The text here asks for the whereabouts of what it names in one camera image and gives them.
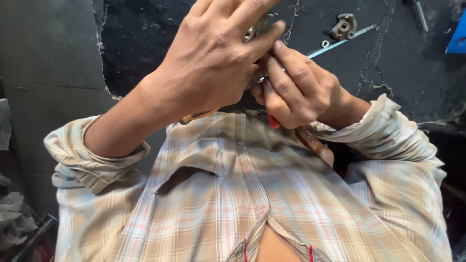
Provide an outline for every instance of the red stitching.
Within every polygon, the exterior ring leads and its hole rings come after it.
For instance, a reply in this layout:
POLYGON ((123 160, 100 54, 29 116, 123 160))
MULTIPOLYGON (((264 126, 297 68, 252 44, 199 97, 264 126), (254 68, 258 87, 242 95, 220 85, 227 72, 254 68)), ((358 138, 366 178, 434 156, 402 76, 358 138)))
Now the red stitching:
POLYGON ((246 238, 244 239, 244 262, 247 262, 247 256, 246 256, 246 238))
POLYGON ((312 256, 312 246, 309 246, 309 259, 310 262, 314 262, 314 257, 312 256))

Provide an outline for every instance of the person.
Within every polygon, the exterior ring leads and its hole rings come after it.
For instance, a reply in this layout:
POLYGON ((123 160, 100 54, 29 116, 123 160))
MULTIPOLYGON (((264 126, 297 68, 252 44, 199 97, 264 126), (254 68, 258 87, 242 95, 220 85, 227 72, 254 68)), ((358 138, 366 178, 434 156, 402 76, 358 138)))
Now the person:
POLYGON ((58 161, 56 261, 452 259, 435 146, 385 95, 352 96, 284 45, 283 21, 245 43, 276 3, 197 0, 157 70, 104 115, 45 138, 58 161), (260 72, 252 93, 281 128, 221 112, 172 124, 238 102, 260 72), (144 139, 166 126, 144 175, 144 139), (298 126, 364 161, 342 179, 293 135, 298 126))

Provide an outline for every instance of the plaid shirt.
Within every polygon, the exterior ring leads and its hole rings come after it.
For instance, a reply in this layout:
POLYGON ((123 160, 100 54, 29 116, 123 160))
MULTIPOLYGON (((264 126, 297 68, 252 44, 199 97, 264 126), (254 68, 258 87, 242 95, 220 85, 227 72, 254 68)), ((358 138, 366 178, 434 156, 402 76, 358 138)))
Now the plaid shirt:
POLYGON ((145 143, 120 159, 86 149, 95 117, 53 131, 56 261, 254 261, 266 222, 303 261, 451 261, 437 149, 385 95, 371 103, 342 130, 307 127, 363 155, 345 179, 244 114, 169 126, 149 175, 135 169, 145 143))

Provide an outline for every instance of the shirt sleeve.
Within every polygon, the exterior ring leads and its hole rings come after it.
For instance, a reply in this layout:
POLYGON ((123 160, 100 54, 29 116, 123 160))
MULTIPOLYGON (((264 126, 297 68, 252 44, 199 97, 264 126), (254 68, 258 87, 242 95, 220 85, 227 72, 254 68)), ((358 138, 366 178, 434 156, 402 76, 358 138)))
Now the shirt sleeve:
POLYGON ((150 147, 143 142, 131 155, 124 158, 102 158, 89 151, 84 134, 99 117, 72 121, 51 132, 44 139, 45 147, 58 162, 52 183, 57 188, 86 187, 100 193, 123 175, 135 170, 135 164, 147 156, 150 147))
POLYGON ((440 193, 443 163, 435 157, 437 148, 399 108, 383 94, 359 123, 335 130, 313 122, 308 129, 363 155, 365 161, 348 166, 345 181, 402 242, 429 261, 451 261, 440 193))

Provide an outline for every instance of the blue object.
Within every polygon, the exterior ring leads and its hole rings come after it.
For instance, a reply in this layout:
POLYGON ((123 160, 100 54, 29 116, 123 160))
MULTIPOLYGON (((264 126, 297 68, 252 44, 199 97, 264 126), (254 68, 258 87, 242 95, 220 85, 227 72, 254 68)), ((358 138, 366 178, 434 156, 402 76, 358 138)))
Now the blue object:
POLYGON ((458 27, 445 51, 446 54, 466 54, 466 12, 464 12, 458 27))

